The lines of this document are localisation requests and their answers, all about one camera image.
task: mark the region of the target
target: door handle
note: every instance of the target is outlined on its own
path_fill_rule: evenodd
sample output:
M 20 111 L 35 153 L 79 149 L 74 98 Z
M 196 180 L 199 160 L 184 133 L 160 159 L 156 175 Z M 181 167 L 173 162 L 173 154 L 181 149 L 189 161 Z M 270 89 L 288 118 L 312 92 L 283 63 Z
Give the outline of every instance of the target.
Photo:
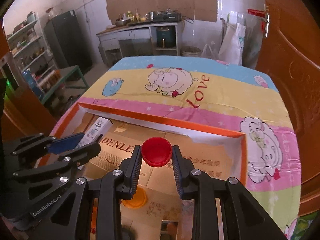
M 264 28 L 264 38 L 266 39 L 268 38 L 268 34 L 269 34 L 270 14 L 266 12 L 266 16 L 262 20 L 266 23 L 266 26 Z

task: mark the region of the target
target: tablecloth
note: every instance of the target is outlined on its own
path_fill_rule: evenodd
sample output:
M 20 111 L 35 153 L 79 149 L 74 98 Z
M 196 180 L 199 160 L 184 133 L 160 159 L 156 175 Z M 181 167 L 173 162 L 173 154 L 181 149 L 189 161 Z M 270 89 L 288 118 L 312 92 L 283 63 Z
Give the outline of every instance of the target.
M 301 165 L 289 114 L 268 75 L 206 58 L 126 57 L 78 102 L 246 133 L 246 187 L 291 236 L 299 210 Z

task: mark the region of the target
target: red cap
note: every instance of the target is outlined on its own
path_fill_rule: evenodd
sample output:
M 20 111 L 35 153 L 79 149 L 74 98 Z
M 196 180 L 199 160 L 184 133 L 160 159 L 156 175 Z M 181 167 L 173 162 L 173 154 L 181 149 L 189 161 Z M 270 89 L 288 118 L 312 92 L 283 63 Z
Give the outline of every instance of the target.
M 152 167 L 165 166 L 172 156 L 170 142 L 161 137 L 151 137 L 141 147 L 141 154 L 146 164 Z

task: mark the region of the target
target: bucket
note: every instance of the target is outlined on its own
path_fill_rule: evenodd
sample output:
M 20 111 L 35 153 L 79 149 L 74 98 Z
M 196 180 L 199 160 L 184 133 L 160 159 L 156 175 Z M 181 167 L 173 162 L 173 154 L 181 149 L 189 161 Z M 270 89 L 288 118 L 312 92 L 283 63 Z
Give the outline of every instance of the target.
M 200 57 L 201 49 L 193 46 L 185 46 L 181 48 L 181 54 L 183 57 Z

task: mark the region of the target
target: orange lid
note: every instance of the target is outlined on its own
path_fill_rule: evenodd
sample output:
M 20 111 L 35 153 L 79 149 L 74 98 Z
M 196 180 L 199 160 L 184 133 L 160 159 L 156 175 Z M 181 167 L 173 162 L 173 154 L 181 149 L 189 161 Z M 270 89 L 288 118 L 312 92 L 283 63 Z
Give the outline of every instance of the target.
M 136 193 L 131 200 L 122 200 L 122 204 L 127 208 L 140 208 L 143 207 L 148 201 L 147 194 L 143 188 L 137 187 Z

